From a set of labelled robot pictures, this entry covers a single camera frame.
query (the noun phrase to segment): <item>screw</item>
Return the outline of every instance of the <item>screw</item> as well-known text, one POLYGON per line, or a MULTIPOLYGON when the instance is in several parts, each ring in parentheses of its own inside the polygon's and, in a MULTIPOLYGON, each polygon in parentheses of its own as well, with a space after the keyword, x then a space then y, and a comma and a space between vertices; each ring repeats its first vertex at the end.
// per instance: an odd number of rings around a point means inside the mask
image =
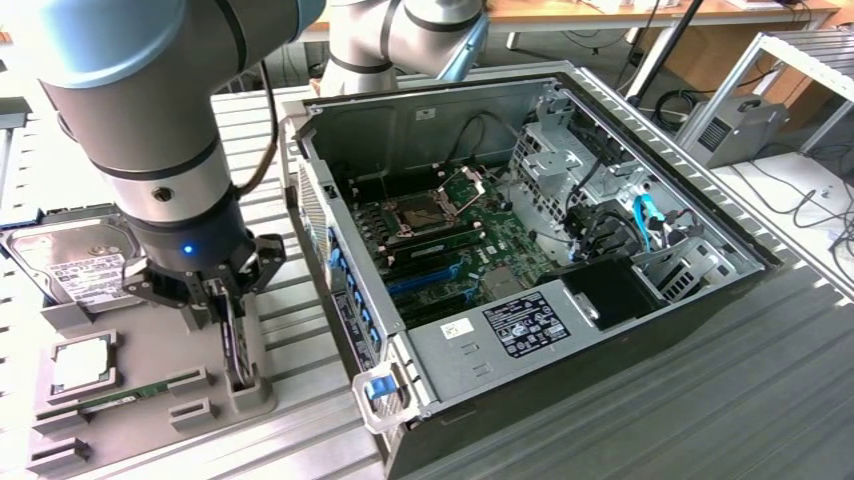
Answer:
POLYGON ((151 191, 151 196, 155 197, 155 200, 159 202, 168 202, 175 196, 175 191, 171 188, 158 187, 151 191))

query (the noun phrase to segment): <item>motherboard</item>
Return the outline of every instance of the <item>motherboard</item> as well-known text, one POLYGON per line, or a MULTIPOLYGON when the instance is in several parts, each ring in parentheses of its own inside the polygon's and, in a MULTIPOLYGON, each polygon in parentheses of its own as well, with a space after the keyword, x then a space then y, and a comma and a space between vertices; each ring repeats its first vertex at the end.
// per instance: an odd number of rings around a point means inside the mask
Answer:
POLYGON ((558 265, 483 167, 437 169, 437 188, 354 206, 389 293, 415 328, 531 288, 558 265))

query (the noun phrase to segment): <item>hard drive label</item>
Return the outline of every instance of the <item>hard drive label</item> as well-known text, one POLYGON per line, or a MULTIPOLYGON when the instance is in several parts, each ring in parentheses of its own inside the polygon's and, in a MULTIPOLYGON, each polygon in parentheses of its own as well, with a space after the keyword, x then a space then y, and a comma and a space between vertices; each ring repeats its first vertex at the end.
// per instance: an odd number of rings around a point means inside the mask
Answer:
POLYGON ((124 257, 115 254, 59 263, 48 269, 68 296, 88 306, 130 296, 122 290, 123 267, 124 257))
POLYGON ((566 325, 539 292, 485 310, 483 315, 505 351, 514 358, 526 356, 570 336, 566 325))

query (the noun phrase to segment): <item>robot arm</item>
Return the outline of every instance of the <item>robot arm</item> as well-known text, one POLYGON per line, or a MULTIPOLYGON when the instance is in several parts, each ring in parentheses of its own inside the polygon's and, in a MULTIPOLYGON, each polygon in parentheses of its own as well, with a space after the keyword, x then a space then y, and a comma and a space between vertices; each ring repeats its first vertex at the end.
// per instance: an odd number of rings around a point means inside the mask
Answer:
POLYGON ((397 87, 394 65, 461 81, 486 40, 483 0, 332 0, 324 96, 397 87))
MULTIPOLYGON (((252 382, 236 341, 242 299, 272 278, 284 246, 279 236, 256 238, 246 228, 238 201, 252 184, 231 182, 210 97, 296 38, 323 6, 28 0, 16 7, 18 46, 146 253, 126 262, 124 289, 182 309, 192 327, 220 325, 240 387, 252 382)), ((274 154, 275 140, 266 159, 274 154)))

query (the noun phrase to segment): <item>hard drive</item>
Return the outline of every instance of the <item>hard drive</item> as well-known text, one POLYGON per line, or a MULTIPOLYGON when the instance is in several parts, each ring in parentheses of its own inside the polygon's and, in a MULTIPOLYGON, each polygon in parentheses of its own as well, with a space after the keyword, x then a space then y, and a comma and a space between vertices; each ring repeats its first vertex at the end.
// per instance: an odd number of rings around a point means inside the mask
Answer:
POLYGON ((114 205, 48 214, 38 225, 0 231, 0 249, 56 305, 76 302, 100 313, 143 301, 122 290, 124 261, 140 247, 114 205))

